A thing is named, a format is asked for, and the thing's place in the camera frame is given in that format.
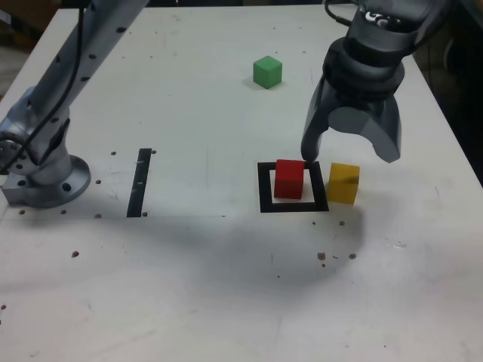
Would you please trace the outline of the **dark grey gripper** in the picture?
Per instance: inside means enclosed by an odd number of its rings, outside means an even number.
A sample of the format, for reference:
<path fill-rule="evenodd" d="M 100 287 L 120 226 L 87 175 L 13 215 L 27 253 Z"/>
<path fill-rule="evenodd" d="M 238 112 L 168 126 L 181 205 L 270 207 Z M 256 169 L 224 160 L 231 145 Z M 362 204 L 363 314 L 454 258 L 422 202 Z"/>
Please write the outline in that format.
<path fill-rule="evenodd" d="M 401 119 L 394 96 L 360 100 L 334 92 L 327 81 L 320 81 L 312 95 L 303 130 L 300 151 L 304 161 L 316 160 L 321 135 L 328 125 L 338 132 L 364 137 L 386 163 L 401 157 Z"/>

